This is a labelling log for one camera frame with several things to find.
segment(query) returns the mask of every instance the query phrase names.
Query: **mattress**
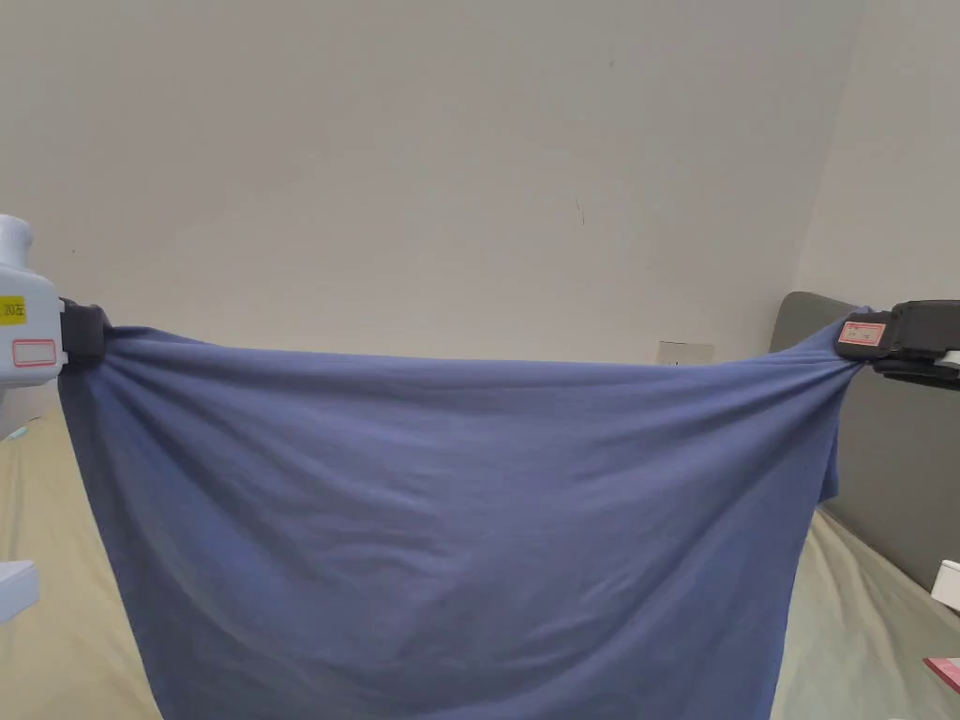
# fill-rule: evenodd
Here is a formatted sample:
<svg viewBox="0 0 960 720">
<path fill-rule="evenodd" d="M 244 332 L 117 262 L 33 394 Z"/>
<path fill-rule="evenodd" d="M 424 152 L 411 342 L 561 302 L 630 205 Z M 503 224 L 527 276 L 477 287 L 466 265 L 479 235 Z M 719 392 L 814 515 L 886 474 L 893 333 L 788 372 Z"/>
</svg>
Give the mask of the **mattress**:
<svg viewBox="0 0 960 720">
<path fill-rule="evenodd" d="M 957 655 L 960 617 L 818 511 L 797 571 L 772 719 L 956 720 L 960 695 L 923 658 Z"/>
<path fill-rule="evenodd" d="M 0 718 L 159 720 L 59 406 L 0 442 L 0 561 L 21 559 L 40 602 L 0 625 Z"/>
<path fill-rule="evenodd" d="M 36 561 L 41 595 L 0 626 L 0 716 L 158 720 L 59 407 L 0 442 L 0 561 L 16 559 Z M 814 517 L 774 720 L 958 718 L 960 695 L 922 662 L 958 654 L 960 618 Z"/>
</svg>

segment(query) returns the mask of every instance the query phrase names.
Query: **sticker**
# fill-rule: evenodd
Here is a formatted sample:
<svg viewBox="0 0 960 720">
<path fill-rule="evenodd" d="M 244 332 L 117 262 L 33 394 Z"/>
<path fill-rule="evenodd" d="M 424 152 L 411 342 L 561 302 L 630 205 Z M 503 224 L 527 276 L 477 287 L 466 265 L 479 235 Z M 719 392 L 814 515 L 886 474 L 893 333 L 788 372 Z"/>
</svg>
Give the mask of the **sticker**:
<svg viewBox="0 0 960 720">
<path fill-rule="evenodd" d="M 13 365 L 17 368 L 57 365 L 57 344 L 53 340 L 14 340 Z"/>
<path fill-rule="evenodd" d="M 876 347 L 880 344 L 885 328 L 883 323 L 844 323 L 840 331 L 840 342 Z"/>
<path fill-rule="evenodd" d="M 27 324 L 27 303 L 22 295 L 0 295 L 0 325 Z"/>
</svg>

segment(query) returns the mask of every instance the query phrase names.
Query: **red-bordered label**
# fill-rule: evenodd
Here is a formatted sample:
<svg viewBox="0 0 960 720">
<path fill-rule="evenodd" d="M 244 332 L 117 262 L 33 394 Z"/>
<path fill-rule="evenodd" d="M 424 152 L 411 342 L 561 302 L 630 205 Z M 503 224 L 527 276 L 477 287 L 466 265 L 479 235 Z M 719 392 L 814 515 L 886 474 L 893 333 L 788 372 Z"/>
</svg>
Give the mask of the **red-bordered label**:
<svg viewBox="0 0 960 720">
<path fill-rule="evenodd" d="M 15 368 L 49 368 L 57 365 L 57 344 L 53 340 L 14 340 Z"/>
<path fill-rule="evenodd" d="M 883 323 L 843 323 L 843 329 L 840 331 L 840 342 L 851 345 L 869 345 L 876 347 L 880 344 L 883 337 L 883 330 L 886 325 Z"/>
</svg>

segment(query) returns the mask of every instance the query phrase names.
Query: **yellow label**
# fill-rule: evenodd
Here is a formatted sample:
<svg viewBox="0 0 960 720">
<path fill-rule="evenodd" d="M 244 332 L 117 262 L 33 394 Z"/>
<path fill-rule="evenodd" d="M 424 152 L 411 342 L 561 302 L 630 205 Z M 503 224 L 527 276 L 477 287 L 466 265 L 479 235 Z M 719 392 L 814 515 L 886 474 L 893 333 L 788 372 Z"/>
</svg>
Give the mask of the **yellow label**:
<svg viewBox="0 0 960 720">
<path fill-rule="evenodd" d="M 22 295 L 0 295 L 0 325 L 27 324 L 27 303 Z"/>
</svg>

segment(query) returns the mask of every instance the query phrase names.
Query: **electrical outlet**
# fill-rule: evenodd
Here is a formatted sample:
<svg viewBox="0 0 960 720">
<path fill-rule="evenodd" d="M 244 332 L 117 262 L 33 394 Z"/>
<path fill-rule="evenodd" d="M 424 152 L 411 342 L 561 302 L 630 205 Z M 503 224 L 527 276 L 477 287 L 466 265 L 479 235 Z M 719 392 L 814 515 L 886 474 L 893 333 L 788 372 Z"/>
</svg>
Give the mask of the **electrical outlet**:
<svg viewBox="0 0 960 720">
<path fill-rule="evenodd" d="M 703 343 L 665 343 L 657 349 L 658 365 L 709 365 L 713 362 L 713 345 Z"/>
</svg>

